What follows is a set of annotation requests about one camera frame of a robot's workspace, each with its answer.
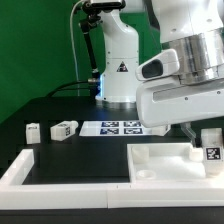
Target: green wall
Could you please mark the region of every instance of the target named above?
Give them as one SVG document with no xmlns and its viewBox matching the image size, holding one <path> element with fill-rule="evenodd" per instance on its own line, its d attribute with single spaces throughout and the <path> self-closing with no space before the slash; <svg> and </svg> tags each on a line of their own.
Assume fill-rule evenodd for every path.
<svg viewBox="0 0 224 224">
<path fill-rule="evenodd" d="M 69 31 L 74 2 L 0 1 L 0 123 L 30 99 L 45 96 L 55 87 L 75 80 Z M 77 25 L 81 18 L 82 13 L 74 17 L 74 35 L 80 78 L 85 80 L 90 76 L 90 64 Z M 140 62 L 158 53 L 144 13 L 122 15 L 122 19 L 139 32 Z M 153 33 L 158 42 L 158 32 Z M 101 29 L 93 30 L 91 37 L 98 66 L 103 71 Z"/>
</svg>

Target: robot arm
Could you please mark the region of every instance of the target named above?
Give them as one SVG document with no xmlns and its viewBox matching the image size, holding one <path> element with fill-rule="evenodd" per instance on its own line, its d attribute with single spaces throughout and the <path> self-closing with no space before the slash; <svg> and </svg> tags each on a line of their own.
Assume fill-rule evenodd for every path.
<svg viewBox="0 0 224 224">
<path fill-rule="evenodd" d="M 127 3 L 125 10 L 128 8 L 131 12 L 143 8 L 141 0 L 137 2 L 138 7 L 134 7 L 135 0 Z M 139 85 L 135 76 L 139 65 L 138 33 L 121 21 L 120 12 L 124 6 L 123 0 L 90 0 L 83 7 L 89 18 L 102 21 L 100 24 L 104 33 L 106 68 L 100 76 L 100 93 L 96 96 L 96 103 L 115 109 L 136 108 Z"/>
<path fill-rule="evenodd" d="M 146 81 L 137 90 L 142 124 L 155 127 L 223 116 L 223 24 L 217 0 L 152 0 L 152 5 L 163 51 L 137 69 L 137 77 Z"/>
</svg>

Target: table surface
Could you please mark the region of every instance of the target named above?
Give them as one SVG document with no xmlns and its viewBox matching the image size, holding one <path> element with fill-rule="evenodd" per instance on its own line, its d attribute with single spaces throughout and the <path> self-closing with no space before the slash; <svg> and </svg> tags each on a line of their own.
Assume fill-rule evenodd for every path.
<svg viewBox="0 0 224 224">
<path fill-rule="evenodd" d="M 50 127 L 76 120 L 75 135 L 63 142 L 51 141 Z M 80 137 L 84 121 L 138 120 L 132 110 L 104 109 L 89 97 L 37 98 L 28 102 L 0 125 L 0 176 L 24 148 L 33 148 L 35 165 L 24 184 L 128 182 L 127 144 L 189 142 L 179 125 L 165 137 Z M 40 123 L 41 144 L 26 145 L 28 123 Z M 202 128 L 224 127 L 216 118 L 192 123 L 200 136 Z M 0 211 L 0 223 L 223 223 L 224 208 L 127 208 L 84 210 Z"/>
</svg>

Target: warning label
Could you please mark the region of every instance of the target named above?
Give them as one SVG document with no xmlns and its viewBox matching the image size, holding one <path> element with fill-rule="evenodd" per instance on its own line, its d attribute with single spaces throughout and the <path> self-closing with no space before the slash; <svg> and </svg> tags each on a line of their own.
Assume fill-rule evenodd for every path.
<svg viewBox="0 0 224 224">
<path fill-rule="evenodd" d="M 128 72 L 127 66 L 123 61 L 121 62 L 121 65 L 117 69 L 117 72 Z"/>
</svg>

